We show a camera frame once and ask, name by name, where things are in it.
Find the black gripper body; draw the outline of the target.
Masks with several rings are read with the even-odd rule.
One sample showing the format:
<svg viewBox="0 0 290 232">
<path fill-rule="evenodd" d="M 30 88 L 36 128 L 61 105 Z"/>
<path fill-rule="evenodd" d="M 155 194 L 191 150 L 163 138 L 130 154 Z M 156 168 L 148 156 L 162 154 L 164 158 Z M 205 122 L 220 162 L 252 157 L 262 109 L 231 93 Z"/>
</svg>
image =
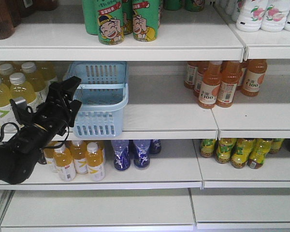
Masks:
<svg viewBox="0 0 290 232">
<path fill-rule="evenodd" d="M 26 145 L 47 145 L 70 122 L 71 94 L 63 89 L 51 89 L 44 103 L 36 112 L 26 106 L 24 142 Z"/>
</svg>

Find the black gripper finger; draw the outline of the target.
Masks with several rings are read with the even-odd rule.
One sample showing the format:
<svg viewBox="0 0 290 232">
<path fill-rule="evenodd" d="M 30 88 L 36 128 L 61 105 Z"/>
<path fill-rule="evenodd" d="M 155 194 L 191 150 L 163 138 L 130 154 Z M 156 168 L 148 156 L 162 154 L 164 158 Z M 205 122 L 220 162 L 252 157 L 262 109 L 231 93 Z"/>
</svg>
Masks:
<svg viewBox="0 0 290 232">
<path fill-rule="evenodd" d="M 76 116 L 82 106 L 82 102 L 79 100 L 73 100 L 69 104 L 69 127 L 74 127 Z"/>
<path fill-rule="evenodd" d="M 67 97 L 68 100 L 72 101 L 81 81 L 80 78 L 72 76 L 61 82 L 53 82 L 49 86 L 49 100 L 63 100 L 64 97 Z"/>
</svg>

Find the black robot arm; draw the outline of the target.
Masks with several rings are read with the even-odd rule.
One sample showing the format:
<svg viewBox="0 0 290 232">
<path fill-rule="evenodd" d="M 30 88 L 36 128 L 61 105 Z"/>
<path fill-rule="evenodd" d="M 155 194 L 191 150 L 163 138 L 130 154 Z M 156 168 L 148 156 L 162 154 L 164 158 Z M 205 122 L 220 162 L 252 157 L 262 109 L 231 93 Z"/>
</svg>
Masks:
<svg viewBox="0 0 290 232">
<path fill-rule="evenodd" d="M 82 103 L 73 95 L 80 83 L 76 76 L 53 82 L 46 101 L 38 105 L 36 112 L 22 97 L 10 100 L 14 116 L 23 127 L 4 144 L 4 136 L 0 136 L 0 180 L 9 184 L 24 182 L 55 135 L 63 136 L 67 127 L 74 126 Z"/>
</svg>

